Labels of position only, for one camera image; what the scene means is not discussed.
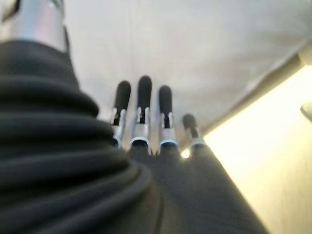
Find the black cloth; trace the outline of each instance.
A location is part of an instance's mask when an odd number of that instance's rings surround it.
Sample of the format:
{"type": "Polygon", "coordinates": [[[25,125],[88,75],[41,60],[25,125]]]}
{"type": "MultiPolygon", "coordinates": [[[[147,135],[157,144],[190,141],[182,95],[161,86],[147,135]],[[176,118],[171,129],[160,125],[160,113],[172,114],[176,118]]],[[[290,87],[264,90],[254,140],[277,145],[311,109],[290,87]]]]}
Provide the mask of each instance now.
{"type": "Polygon", "coordinates": [[[0,45],[0,234],[265,234],[208,147],[111,146],[69,55],[0,45]]]}

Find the wrinkled black fabric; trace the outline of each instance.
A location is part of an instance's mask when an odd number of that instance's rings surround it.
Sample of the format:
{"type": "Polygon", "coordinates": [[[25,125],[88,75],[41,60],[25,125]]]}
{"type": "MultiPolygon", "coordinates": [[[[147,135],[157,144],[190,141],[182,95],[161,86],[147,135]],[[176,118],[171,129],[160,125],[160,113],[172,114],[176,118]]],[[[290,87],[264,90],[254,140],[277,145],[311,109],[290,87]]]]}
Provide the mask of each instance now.
{"type": "Polygon", "coordinates": [[[111,146],[70,58],[0,45],[0,234],[264,234],[208,149],[111,146]]]}

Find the bright light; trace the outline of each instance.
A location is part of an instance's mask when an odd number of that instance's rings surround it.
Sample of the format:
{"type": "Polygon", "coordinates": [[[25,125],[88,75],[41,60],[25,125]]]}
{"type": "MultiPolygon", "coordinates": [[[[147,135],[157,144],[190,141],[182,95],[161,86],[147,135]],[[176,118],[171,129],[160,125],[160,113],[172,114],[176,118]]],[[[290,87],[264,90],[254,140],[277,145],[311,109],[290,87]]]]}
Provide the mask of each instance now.
{"type": "Polygon", "coordinates": [[[311,215],[299,212],[312,207],[304,183],[312,178],[312,123],[300,112],[309,100],[312,66],[305,66],[204,137],[272,233],[285,233],[284,225],[288,233],[309,230],[311,215]]]}
{"type": "Polygon", "coordinates": [[[181,153],[181,157],[184,159],[188,159],[190,157],[190,150],[189,149],[183,150],[181,153]]]}

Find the silver metal cylinder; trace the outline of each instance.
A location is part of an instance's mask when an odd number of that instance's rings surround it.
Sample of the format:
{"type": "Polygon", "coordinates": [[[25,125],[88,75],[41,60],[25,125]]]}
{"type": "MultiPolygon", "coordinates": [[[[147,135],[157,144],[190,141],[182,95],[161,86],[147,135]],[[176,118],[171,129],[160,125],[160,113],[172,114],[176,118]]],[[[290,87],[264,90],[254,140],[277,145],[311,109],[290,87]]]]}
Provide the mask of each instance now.
{"type": "Polygon", "coordinates": [[[62,0],[4,0],[0,43],[22,40],[67,51],[62,0]]]}

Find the silver metal joint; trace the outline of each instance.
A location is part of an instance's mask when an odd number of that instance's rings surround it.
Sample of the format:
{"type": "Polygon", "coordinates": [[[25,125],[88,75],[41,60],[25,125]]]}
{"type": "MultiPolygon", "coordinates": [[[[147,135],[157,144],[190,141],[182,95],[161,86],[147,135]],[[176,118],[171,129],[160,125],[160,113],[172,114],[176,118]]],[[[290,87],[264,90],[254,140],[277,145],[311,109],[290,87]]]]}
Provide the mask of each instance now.
{"type": "Polygon", "coordinates": [[[188,139],[188,142],[190,145],[190,149],[193,148],[194,146],[206,145],[206,142],[204,141],[203,135],[202,135],[201,131],[199,130],[199,128],[196,127],[195,131],[197,132],[197,137],[192,136],[190,128],[186,130],[187,139],[188,139]]]}
{"type": "Polygon", "coordinates": [[[122,147],[122,138],[125,130],[126,125],[126,114],[127,111],[125,109],[121,110],[120,116],[117,114],[117,108],[113,109],[112,119],[111,119],[111,125],[114,130],[114,136],[113,138],[118,143],[118,148],[122,147]],[[118,125],[115,123],[116,118],[119,118],[118,125]]]}
{"type": "Polygon", "coordinates": [[[37,42],[67,51],[63,0],[3,0],[0,43],[37,42]]]}
{"type": "Polygon", "coordinates": [[[176,133],[174,129],[174,120],[173,120],[173,114],[172,112],[168,115],[167,123],[165,124],[165,114],[160,114],[160,148],[165,143],[172,143],[175,144],[177,147],[179,147],[179,143],[176,140],[176,133]]]}
{"type": "Polygon", "coordinates": [[[152,155],[152,147],[150,144],[150,108],[149,107],[145,108],[144,123],[140,123],[141,114],[142,109],[141,107],[138,107],[136,122],[133,127],[132,139],[130,141],[130,147],[137,140],[144,141],[147,144],[149,155],[152,155]]]}

